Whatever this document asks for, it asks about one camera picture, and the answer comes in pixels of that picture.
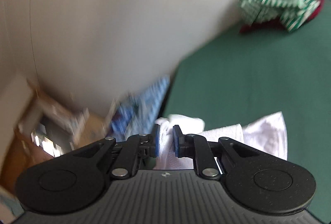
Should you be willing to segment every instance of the red cloth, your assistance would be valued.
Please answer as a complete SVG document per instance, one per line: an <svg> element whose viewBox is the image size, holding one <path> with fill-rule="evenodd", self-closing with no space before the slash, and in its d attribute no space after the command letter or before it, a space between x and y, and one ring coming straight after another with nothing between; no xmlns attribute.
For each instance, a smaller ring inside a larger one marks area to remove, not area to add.
<svg viewBox="0 0 331 224"><path fill-rule="evenodd" d="M307 23L310 20L314 19L318 13L322 10L324 5L324 0L321 0L319 6L314 10L314 12L308 17L308 19L304 22ZM270 20L270 21L265 21L263 23L252 23L252 25L243 25L239 31L239 33L244 34L244 33L249 33L257 29L263 29L263 28L274 28L274 29L283 29L286 30L284 25L281 24L279 21L279 18Z"/></svg>

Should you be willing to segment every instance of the green table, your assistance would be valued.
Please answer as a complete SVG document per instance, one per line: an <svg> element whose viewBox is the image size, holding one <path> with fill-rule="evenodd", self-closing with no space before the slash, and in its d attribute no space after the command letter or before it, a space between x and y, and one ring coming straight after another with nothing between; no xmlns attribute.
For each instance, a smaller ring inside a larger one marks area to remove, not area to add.
<svg viewBox="0 0 331 224"><path fill-rule="evenodd" d="M331 221L331 0L294 33L237 25L185 59L178 68L164 116L199 117L205 130L282 111L288 160L317 182L309 208Z"/></svg>

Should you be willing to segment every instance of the white fabric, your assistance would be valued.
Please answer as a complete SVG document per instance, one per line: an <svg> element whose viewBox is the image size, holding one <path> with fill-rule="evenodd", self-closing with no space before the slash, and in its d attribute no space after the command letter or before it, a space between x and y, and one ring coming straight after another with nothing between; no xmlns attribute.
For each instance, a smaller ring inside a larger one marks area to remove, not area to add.
<svg viewBox="0 0 331 224"><path fill-rule="evenodd" d="M173 126L179 125L183 134L199 134L207 141L217 142L222 136L230 137L248 146L287 160L287 133L282 112L263 117L242 128L240 124L203 132L205 123L199 118L170 115L169 119L155 121L160 125L160 150L154 169L193 169L190 158L177 158L173 147Z"/></svg>
<svg viewBox="0 0 331 224"><path fill-rule="evenodd" d="M243 134L246 145L287 160L287 132L282 112L243 127Z"/></svg>

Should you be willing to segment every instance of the silver bolt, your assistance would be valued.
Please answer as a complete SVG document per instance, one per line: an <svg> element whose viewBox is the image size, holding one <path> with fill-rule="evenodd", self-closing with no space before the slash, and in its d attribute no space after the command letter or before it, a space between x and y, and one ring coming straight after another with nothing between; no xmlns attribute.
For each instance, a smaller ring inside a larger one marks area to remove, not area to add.
<svg viewBox="0 0 331 224"><path fill-rule="evenodd" d="M126 176L128 174L127 169L124 168L116 168L112 171L114 176Z"/></svg>
<svg viewBox="0 0 331 224"><path fill-rule="evenodd" d="M218 171L214 168L206 168L202 171L202 173L207 177L214 177L218 175Z"/></svg>

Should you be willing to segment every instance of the gray ribbed surface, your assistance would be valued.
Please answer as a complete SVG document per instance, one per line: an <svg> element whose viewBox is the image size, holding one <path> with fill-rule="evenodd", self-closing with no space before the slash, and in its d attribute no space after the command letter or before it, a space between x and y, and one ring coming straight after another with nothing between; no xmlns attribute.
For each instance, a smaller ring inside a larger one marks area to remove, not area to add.
<svg viewBox="0 0 331 224"><path fill-rule="evenodd" d="M319 222L307 211L280 217L251 212L231 200L219 182L201 179L193 170L140 170L134 178L115 181L105 196L80 212L63 216L43 216L27 212L15 223L310 224Z"/></svg>

